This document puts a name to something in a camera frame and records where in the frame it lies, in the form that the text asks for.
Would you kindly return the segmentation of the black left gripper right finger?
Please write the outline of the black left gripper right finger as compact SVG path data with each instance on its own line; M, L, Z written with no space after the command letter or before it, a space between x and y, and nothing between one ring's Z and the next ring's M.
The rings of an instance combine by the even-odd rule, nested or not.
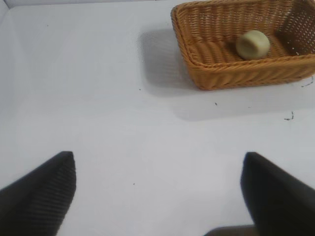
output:
M246 153L241 190L259 235L315 234L315 190L264 156Z

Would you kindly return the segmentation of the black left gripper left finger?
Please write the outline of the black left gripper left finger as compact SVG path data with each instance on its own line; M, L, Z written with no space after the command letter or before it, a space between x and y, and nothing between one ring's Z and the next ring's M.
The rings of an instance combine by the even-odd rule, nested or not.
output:
M76 191L73 152L62 151L0 191L2 236L55 236Z

